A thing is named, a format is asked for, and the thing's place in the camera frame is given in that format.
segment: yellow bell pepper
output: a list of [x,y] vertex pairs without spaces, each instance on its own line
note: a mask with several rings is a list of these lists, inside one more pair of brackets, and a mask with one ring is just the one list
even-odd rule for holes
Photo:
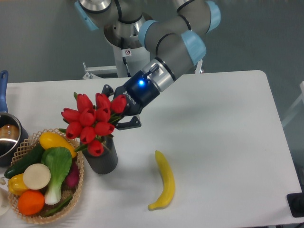
[[13,176],[11,179],[9,179],[8,188],[10,193],[18,196],[21,196],[22,193],[28,190],[28,187],[23,182],[23,173]]

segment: tulip bouquet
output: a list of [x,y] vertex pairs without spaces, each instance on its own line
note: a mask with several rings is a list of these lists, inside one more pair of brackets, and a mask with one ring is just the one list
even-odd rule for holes
[[115,124],[122,119],[127,101],[125,95],[117,96],[110,101],[105,94],[96,93],[96,105],[86,94],[74,92],[77,103],[77,110],[64,108],[61,115],[68,123],[66,129],[60,131],[66,134],[68,139],[80,138],[81,145],[75,151],[87,149],[95,157],[104,153],[106,147],[105,136],[111,136]]

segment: banana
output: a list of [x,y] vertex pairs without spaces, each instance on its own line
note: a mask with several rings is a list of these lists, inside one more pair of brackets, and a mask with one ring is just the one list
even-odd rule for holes
[[155,151],[155,159],[161,171],[163,191],[154,203],[148,205],[149,210],[163,209],[167,207],[175,193],[174,176],[166,157],[162,152]]

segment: bok choy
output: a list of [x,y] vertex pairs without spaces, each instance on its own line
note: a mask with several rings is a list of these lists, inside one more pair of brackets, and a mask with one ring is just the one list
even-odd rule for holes
[[70,171],[72,156],[65,147],[53,147],[47,149],[44,153],[46,153],[46,156],[43,162],[51,172],[51,180],[47,185],[45,194],[45,203],[54,205],[61,199],[61,185]]

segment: blue led light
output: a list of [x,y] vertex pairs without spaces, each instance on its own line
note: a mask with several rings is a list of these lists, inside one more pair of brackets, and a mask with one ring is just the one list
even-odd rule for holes
[[138,81],[138,85],[139,85],[139,86],[144,86],[144,84],[145,84],[145,83],[144,83],[143,80],[139,80],[139,81]]

